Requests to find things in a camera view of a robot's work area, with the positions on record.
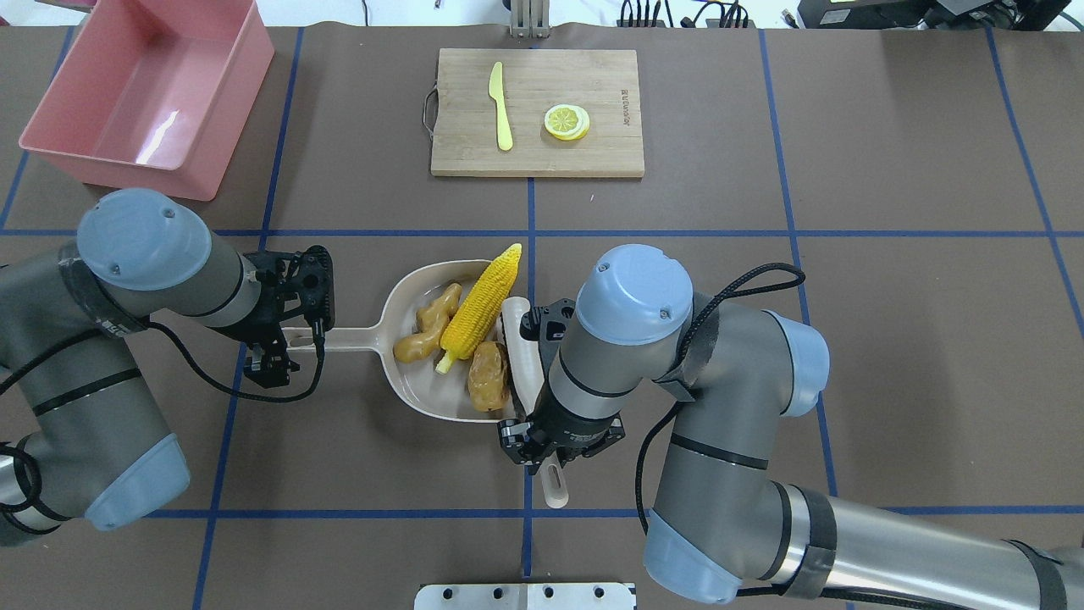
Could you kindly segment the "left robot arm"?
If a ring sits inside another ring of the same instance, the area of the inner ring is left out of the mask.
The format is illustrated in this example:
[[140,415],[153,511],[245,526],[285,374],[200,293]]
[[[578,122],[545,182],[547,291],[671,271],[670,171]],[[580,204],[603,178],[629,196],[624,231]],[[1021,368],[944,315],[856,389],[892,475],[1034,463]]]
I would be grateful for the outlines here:
[[3,443],[3,545],[70,519],[115,530],[188,489],[191,473],[125,337],[159,330],[191,368],[170,310],[245,345],[247,379],[282,387],[299,369],[282,324],[304,317],[318,359],[335,324],[325,247],[241,254],[201,216],[151,189],[121,189],[82,216],[76,238],[3,267],[3,390],[20,387],[37,432]]

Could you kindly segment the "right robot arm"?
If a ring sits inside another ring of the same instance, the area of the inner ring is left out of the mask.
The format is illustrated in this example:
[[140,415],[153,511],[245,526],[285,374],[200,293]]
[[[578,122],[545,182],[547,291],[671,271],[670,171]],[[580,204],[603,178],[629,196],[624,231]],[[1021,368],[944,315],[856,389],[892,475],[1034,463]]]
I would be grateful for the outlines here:
[[670,426],[654,505],[634,494],[644,564],[705,605],[775,595],[906,609],[1080,609],[1081,549],[1042,551],[782,484],[767,468],[783,418],[816,405],[830,358],[823,336],[737,297],[800,286],[790,263],[754,267],[720,293],[650,246],[601,256],[576,300],[532,308],[522,339],[545,378],[534,410],[500,424],[532,472],[623,438],[628,395],[650,380],[674,397],[643,441]]

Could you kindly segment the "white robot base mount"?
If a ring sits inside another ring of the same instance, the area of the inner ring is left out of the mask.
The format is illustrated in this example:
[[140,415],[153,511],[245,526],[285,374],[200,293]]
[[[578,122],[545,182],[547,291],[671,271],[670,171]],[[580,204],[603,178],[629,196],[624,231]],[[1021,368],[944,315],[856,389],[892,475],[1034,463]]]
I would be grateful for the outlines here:
[[635,585],[619,582],[434,584],[414,609],[636,609]]

